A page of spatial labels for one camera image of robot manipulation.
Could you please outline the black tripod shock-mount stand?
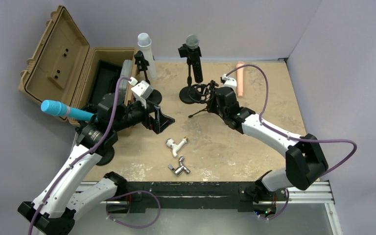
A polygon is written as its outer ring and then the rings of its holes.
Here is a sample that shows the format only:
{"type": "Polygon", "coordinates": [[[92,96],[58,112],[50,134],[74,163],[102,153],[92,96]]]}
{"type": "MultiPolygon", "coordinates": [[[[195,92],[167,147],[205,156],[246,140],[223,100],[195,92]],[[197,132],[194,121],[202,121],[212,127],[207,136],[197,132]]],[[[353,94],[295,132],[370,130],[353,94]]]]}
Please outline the black tripod shock-mount stand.
{"type": "Polygon", "coordinates": [[[219,84],[211,80],[208,84],[194,84],[188,88],[188,97],[197,104],[206,104],[206,107],[198,112],[191,114],[188,118],[192,118],[200,112],[207,112],[207,104],[213,93],[219,87],[219,84]]]}

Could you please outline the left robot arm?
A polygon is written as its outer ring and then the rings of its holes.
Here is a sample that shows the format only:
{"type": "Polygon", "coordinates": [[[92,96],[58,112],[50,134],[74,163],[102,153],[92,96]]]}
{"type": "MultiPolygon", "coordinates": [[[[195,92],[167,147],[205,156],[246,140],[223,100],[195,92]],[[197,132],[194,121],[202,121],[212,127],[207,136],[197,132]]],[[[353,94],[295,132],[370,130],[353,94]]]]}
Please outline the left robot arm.
{"type": "Polygon", "coordinates": [[[41,110],[79,121],[78,137],[67,161],[34,200],[24,201],[18,207],[18,212],[29,221],[29,231],[38,229],[46,235],[66,235],[94,204],[108,198],[121,200],[125,197],[126,186],[115,173],[108,173],[93,188],[74,194],[94,166],[111,161],[118,131],[142,124],[160,134],[175,122],[174,118],[163,114],[159,104],[139,96],[135,102],[125,105],[118,93],[105,94],[97,105],[84,109],[45,100],[41,110]]]}

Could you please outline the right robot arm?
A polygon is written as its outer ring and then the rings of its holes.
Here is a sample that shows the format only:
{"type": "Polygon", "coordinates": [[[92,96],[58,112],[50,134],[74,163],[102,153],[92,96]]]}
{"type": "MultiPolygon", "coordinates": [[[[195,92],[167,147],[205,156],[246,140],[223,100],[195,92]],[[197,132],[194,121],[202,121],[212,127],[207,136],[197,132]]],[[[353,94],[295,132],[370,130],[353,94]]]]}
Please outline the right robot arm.
{"type": "Polygon", "coordinates": [[[263,142],[285,158],[284,168],[270,170],[255,181],[250,195],[257,203],[278,189],[296,187],[306,190],[329,168],[314,135],[300,136],[279,130],[253,110],[241,107],[230,87],[216,88],[211,92],[207,111],[217,114],[231,129],[263,142]]]}

